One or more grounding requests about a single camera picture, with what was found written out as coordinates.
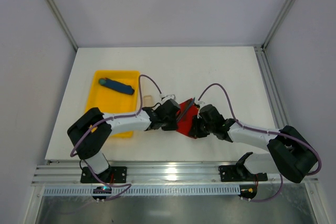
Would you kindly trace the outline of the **red paper napkin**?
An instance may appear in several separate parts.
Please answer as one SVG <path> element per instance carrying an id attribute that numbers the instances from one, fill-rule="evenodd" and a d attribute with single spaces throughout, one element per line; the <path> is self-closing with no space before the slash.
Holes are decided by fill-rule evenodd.
<path id="1" fill-rule="evenodd" d="M 180 110 L 176 114 L 177 118 L 178 118 L 181 110 L 184 110 L 186 102 L 189 101 L 190 99 L 180 103 Z M 176 131 L 179 132 L 182 135 L 185 135 L 185 136 L 189 137 L 188 132 L 189 132 L 189 130 L 191 128 L 191 125 L 192 125 L 192 118 L 193 118 L 193 116 L 198 115 L 198 111 L 199 111 L 199 108 L 195 105 L 195 102 L 194 102 L 194 104 L 190 107 L 190 109 L 184 115 L 184 117 L 179 122 L 177 121 L 178 129 Z"/>

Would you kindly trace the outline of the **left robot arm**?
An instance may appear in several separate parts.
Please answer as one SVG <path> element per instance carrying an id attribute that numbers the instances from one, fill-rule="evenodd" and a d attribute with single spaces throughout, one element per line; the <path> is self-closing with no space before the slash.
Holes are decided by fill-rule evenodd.
<path id="1" fill-rule="evenodd" d="M 112 167 L 101 149 L 110 136 L 131 131 L 175 131 L 179 110 L 180 105 L 173 99 L 157 108 L 143 107 L 128 113 L 110 114 L 92 108 L 67 130 L 74 146 L 70 156 L 78 156 L 87 164 L 88 171 L 82 173 L 84 178 L 107 180 L 112 175 Z"/>

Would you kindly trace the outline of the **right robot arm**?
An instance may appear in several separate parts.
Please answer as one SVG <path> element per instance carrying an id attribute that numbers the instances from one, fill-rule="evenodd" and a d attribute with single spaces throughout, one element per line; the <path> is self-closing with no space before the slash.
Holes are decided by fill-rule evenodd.
<path id="1" fill-rule="evenodd" d="M 292 126 L 273 130 L 254 128 L 233 118 L 225 119 L 211 104 L 195 104 L 192 108 L 190 137 L 203 138 L 213 134 L 222 141 L 264 150 L 263 154 L 245 154 L 237 162 L 251 174 L 280 174 L 293 183 L 300 183 L 319 164 L 311 145 Z"/>

